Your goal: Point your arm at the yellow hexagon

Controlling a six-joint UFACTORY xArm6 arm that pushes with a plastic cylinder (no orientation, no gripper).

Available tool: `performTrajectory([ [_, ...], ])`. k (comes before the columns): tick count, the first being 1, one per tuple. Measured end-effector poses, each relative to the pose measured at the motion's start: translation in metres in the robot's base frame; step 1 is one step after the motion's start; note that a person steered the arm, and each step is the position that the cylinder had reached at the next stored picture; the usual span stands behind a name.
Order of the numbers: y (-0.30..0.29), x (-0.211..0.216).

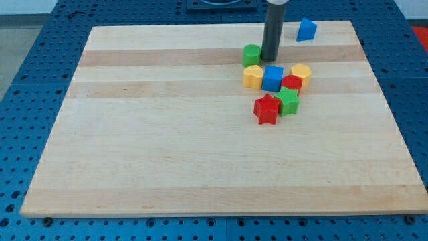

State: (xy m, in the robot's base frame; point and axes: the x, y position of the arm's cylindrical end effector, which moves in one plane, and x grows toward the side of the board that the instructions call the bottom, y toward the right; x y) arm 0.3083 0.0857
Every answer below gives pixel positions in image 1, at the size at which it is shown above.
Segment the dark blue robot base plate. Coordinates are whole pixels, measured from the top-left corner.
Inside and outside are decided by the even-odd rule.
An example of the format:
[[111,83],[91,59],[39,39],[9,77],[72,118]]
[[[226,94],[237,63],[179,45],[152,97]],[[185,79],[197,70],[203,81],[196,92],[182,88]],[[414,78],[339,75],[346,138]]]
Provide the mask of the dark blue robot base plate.
[[187,11],[256,10],[257,0],[184,0]]

